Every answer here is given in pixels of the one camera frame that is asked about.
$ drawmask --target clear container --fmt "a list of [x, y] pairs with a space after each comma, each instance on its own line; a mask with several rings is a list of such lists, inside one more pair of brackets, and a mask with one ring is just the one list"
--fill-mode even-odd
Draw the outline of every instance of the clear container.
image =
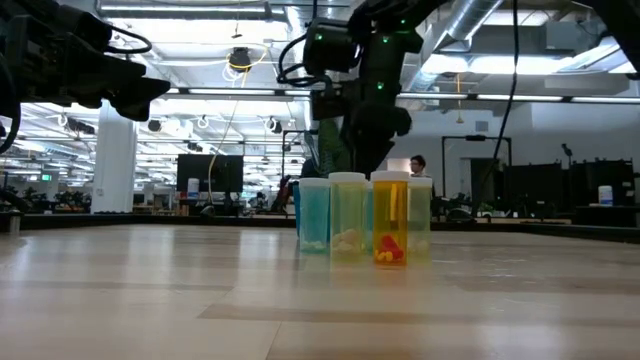
[[367, 182], [364, 198], [364, 241], [362, 248], [367, 255], [373, 254], [373, 183]]
[[407, 264], [409, 173], [376, 171], [373, 182], [373, 256], [380, 265]]
[[409, 260], [429, 260], [431, 246], [431, 192], [433, 180], [409, 181]]
[[362, 254], [366, 178], [360, 173], [332, 173], [331, 260], [356, 261]]
[[300, 252], [323, 254], [327, 252], [329, 229], [329, 180], [300, 179]]

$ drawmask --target computer screen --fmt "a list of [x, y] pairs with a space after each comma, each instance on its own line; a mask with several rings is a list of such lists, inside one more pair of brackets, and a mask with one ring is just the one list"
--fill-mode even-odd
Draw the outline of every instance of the computer screen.
[[[177, 191], [187, 191], [189, 179], [200, 180], [200, 191], [209, 190], [209, 165], [213, 155], [184, 154], [178, 156]], [[238, 156], [216, 157], [211, 170], [211, 191], [242, 192], [244, 158]]]

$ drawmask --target cable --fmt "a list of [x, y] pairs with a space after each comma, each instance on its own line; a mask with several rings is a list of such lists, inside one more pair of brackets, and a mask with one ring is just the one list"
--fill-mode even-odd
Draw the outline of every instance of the cable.
[[115, 27], [111, 24], [108, 24], [109, 28], [115, 32], [119, 32], [123, 35], [132, 37], [134, 39], [140, 40], [145, 44], [145, 47], [143, 48], [138, 48], [138, 49], [118, 49], [115, 48], [113, 46], [107, 46], [106, 52], [110, 52], [112, 54], [125, 54], [125, 55], [134, 55], [134, 54], [144, 54], [144, 53], [148, 53], [149, 51], [153, 50], [153, 44], [151, 44], [151, 41], [147, 40], [147, 38], [145, 38], [142, 35], [138, 35], [138, 34], [134, 34], [130, 31], [124, 30], [124, 29], [120, 29], [118, 27]]
[[0, 54], [0, 86], [6, 89], [6, 93], [0, 99], [0, 115], [11, 119], [11, 128], [7, 134], [7, 138], [0, 145], [0, 154], [4, 154], [18, 136], [20, 130], [20, 120], [22, 115], [22, 107], [18, 99], [18, 92], [11, 77], [11, 71], [4, 55]]
[[[249, 74], [249, 71], [245, 71], [244, 72], [244, 78], [242, 79], [242, 85], [241, 87], [244, 87], [244, 85], [247, 83], [247, 75]], [[238, 108], [238, 103], [240, 101], [236, 101], [235, 105], [233, 105], [233, 111], [231, 112], [231, 118], [229, 119], [229, 122], [227, 122], [227, 126], [224, 130], [224, 133], [222, 134], [222, 140], [220, 140], [220, 144], [217, 146], [216, 149], [218, 149], [216, 151], [216, 153], [213, 155], [213, 159], [211, 159], [211, 163], [209, 164], [209, 202], [213, 204], [213, 192], [211, 191], [211, 171], [213, 170], [213, 164], [215, 164], [216, 159], [218, 158], [218, 154], [220, 153], [220, 149], [222, 148], [222, 145], [224, 145], [224, 140], [227, 138], [227, 134], [229, 134], [229, 129], [231, 129], [231, 123], [233, 122], [233, 118], [236, 116], [236, 109]]]
[[504, 137], [504, 130], [507, 127], [507, 121], [509, 120], [509, 113], [511, 112], [511, 107], [513, 106], [513, 96], [516, 93], [516, 88], [518, 86], [518, 60], [520, 59], [520, 31], [518, 26], [518, 0], [513, 0], [513, 77], [511, 81], [511, 91], [509, 91], [509, 101], [507, 101], [507, 108], [504, 112], [504, 117], [502, 119], [502, 125], [500, 125], [500, 133], [498, 134], [498, 141], [496, 142], [496, 147], [493, 151], [493, 158], [491, 161], [491, 165], [482, 179], [482, 185], [480, 186], [480, 194], [477, 199], [473, 199], [473, 204], [471, 207], [471, 219], [475, 221], [476, 214], [478, 213], [478, 208], [480, 207], [480, 203], [484, 198], [484, 189], [489, 179], [489, 175], [493, 173], [493, 170], [498, 163], [498, 153], [500, 152], [500, 145], [502, 145], [502, 138]]

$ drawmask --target black equipment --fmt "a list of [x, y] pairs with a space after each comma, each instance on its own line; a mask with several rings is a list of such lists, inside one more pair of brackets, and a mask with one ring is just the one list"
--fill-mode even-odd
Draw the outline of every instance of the black equipment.
[[144, 204], [144, 194], [133, 194], [133, 204]]
[[[209, 165], [213, 155], [178, 155], [177, 191], [187, 191], [189, 179], [200, 180], [200, 191], [209, 191]], [[211, 170], [212, 192], [241, 193], [243, 188], [244, 158], [238, 156], [216, 157]]]
[[[1, 1], [0, 30], [0, 115], [12, 119], [0, 154], [16, 138], [22, 102], [79, 103], [97, 109], [106, 99], [120, 115], [146, 121], [150, 102], [171, 86], [144, 78], [142, 64], [105, 55], [148, 52], [148, 40], [53, 0]], [[114, 31], [146, 47], [114, 48], [109, 45]]]
[[[279, 83], [295, 87], [325, 84], [324, 90], [312, 91], [314, 116], [316, 120], [344, 116], [340, 137], [351, 153], [353, 170], [368, 174], [377, 169], [394, 145], [390, 139], [409, 132], [409, 113], [395, 106], [402, 63], [406, 53], [418, 53], [422, 47], [416, 26], [446, 2], [368, 0], [355, 9], [349, 21], [315, 18], [307, 33], [280, 55]], [[640, 21], [633, 1], [575, 2], [600, 15], [629, 61], [640, 68], [639, 40], [630, 29]], [[284, 69], [286, 53], [303, 40], [303, 63]], [[334, 88], [327, 71], [346, 73], [358, 65], [355, 80], [337, 82], [339, 86]], [[289, 78], [300, 68], [308, 76]]]

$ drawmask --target white column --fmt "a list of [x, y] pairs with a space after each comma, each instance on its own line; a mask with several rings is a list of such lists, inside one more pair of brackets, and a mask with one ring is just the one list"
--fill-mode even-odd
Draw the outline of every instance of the white column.
[[131, 212], [138, 124], [103, 101], [98, 123], [91, 213]]
[[153, 204], [153, 190], [155, 189], [155, 184], [144, 184], [144, 204], [147, 205], [149, 203]]
[[40, 192], [47, 194], [47, 200], [49, 201], [55, 200], [55, 195], [58, 193], [59, 178], [60, 173], [57, 171], [43, 171], [40, 175]]

